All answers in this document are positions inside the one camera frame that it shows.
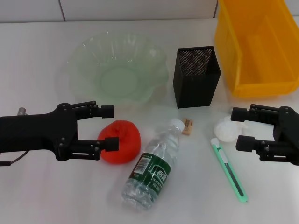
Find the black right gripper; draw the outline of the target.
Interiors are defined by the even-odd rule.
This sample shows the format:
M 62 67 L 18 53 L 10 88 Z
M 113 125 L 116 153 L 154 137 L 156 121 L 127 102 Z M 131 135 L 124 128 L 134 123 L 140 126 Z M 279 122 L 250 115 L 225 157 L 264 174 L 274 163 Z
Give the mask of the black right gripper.
M 299 165 L 299 114 L 288 106 L 280 108 L 251 104 L 250 109 L 234 107 L 231 121 L 253 121 L 274 125 L 275 141 L 239 135 L 236 150 L 256 151 L 261 161 L 287 161 Z

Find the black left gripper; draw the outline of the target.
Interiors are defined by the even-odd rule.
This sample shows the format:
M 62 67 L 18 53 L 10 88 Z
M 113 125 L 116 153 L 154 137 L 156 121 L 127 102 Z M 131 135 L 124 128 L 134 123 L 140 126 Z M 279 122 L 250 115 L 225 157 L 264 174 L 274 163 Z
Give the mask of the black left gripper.
M 46 114 L 0 118 L 2 153 L 49 150 L 58 161 L 71 158 L 69 146 L 78 138 L 78 124 L 71 104 L 59 104 Z

